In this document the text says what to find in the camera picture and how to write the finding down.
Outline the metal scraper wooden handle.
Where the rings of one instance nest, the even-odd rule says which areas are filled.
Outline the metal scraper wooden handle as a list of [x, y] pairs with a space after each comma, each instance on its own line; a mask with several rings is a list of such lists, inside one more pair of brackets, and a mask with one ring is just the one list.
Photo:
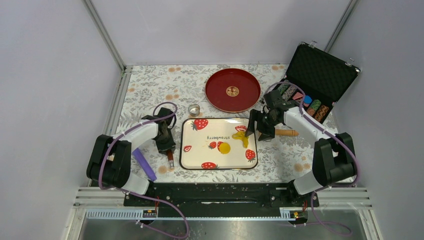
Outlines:
[[166, 155], [167, 155], [167, 159], [168, 159], [169, 169], [174, 170], [175, 169], [175, 163], [174, 163], [173, 151], [171, 149], [169, 149], [166, 152]]

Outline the round yellow dough wrapper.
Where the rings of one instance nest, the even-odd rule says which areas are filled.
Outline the round yellow dough wrapper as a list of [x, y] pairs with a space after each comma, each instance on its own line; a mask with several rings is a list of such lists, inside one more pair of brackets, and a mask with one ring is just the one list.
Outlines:
[[231, 146], [227, 142], [219, 142], [218, 150], [221, 154], [228, 154], [231, 151]]

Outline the strawberry print rectangular tray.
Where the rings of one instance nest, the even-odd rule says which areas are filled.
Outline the strawberry print rectangular tray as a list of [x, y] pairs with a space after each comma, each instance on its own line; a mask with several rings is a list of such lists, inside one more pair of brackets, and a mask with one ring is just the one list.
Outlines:
[[[189, 118], [181, 127], [179, 162], [186, 170], [249, 170], [258, 164], [256, 136], [248, 137], [248, 147], [232, 138], [246, 131], [248, 118]], [[228, 154], [218, 150], [220, 142], [230, 145]]]

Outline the clear tape roll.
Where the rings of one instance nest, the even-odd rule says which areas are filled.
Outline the clear tape roll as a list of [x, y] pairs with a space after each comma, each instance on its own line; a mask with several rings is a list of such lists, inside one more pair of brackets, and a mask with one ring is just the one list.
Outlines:
[[188, 106], [188, 112], [191, 117], [198, 117], [201, 113], [201, 108], [198, 104], [191, 104]]

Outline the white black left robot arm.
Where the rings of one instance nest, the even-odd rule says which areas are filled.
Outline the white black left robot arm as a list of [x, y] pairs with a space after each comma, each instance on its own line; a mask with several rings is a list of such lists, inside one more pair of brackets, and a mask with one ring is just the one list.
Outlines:
[[175, 122], [175, 112], [161, 107], [158, 113], [144, 116], [137, 125], [123, 133], [99, 135], [86, 168], [86, 176], [103, 188], [135, 193], [136, 199], [144, 206], [152, 204], [155, 192], [149, 185], [157, 177], [139, 147], [150, 140], [155, 141], [158, 152], [167, 156], [172, 166], [176, 143], [171, 128]]

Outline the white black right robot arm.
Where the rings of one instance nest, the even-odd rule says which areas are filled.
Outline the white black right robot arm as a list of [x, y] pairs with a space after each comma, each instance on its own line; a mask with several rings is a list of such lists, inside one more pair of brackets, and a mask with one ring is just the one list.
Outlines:
[[297, 131], [313, 147], [312, 169], [289, 182], [287, 201], [301, 205], [307, 195], [328, 187], [343, 186], [343, 180], [358, 178], [360, 169], [354, 153], [352, 137], [333, 133], [313, 119], [295, 100], [283, 100], [278, 90], [264, 95], [265, 110], [252, 109], [245, 136], [259, 132], [259, 141], [271, 140], [276, 135], [276, 125], [283, 124]]

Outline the wooden dough roller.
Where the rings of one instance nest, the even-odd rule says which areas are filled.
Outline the wooden dough roller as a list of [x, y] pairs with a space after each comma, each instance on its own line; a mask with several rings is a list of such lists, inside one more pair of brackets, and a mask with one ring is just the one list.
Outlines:
[[276, 136], [297, 137], [299, 133], [293, 129], [275, 129]]

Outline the yellow dough piece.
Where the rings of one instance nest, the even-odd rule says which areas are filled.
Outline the yellow dough piece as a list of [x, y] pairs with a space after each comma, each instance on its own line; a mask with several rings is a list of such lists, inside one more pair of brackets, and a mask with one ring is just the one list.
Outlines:
[[249, 146], [249, 137], [245, 134], [245, 131], [238, 131], [237, 133], [234, 133], [231, 137], [234, 140], [240, 140], [242, 142], [242, 146], [247, 149]]

